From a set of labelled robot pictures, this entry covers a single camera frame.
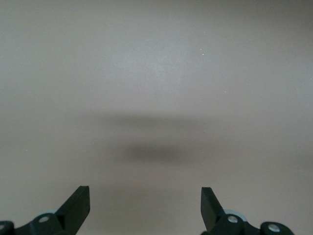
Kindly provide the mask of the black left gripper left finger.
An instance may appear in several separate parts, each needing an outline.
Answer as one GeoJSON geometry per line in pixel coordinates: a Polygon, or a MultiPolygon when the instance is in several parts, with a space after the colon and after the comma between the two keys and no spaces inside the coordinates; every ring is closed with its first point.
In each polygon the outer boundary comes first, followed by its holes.
{"type": "Polygon", "coordinates": [[[88,186],[76,191],[53,213],[43,213],[19,228],[15,235],[75,235],[90,212],[88,186]]]}

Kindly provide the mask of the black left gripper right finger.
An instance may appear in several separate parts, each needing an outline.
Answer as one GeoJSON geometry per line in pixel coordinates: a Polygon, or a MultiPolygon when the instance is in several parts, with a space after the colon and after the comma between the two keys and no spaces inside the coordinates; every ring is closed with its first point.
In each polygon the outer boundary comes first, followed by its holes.
{"type": "Polygon", "coordinates": [[[224,210],[210,187],[201,188],[201,216],[206,228],[204,235],[259,235],[239,212],[224,210]]]}

